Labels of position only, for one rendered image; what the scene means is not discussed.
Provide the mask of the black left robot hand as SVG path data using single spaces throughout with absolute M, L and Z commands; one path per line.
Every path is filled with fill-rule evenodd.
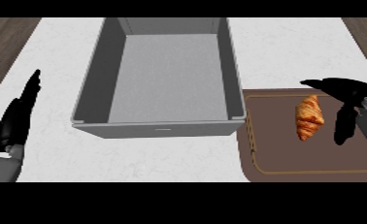
M 24 144 L 38 91 L 39 70 L 35 70 L 24 83 L 22 95 L 11 100 L 0 119 L 0 152 L 8 152 L 14 144 Z

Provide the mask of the golden croissant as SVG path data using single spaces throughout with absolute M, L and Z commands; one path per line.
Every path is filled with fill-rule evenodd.
M 309 95 L 295 106 L 297 137 L 303 142 L 313 136 L 323 123 L 317 96 Z

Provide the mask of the brown tray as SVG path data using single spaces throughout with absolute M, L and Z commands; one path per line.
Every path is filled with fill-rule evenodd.
M 241 167 L 249 181 L 367 182 L 367 138 L 356 132 L 334 143 L 343 103 L 313 89 L 245 89 L 246 122 L 236 132 Z M 315 94 L 325 124 L 301 140 L 295 106 Z

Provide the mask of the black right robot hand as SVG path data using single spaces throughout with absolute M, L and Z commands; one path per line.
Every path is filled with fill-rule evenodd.
M 301 80 L 303 85 L 320 90 L 343 105 L 337 111 L 334 142 L 341 145 L 359 129 L 367 139 L 367 82 L 341 78 Z

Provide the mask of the grey open box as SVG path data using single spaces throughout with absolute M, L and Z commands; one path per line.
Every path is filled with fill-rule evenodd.
M 70 126 L 104 139 L 227 136 L 245 117 L 227 19 L 104 18 Z

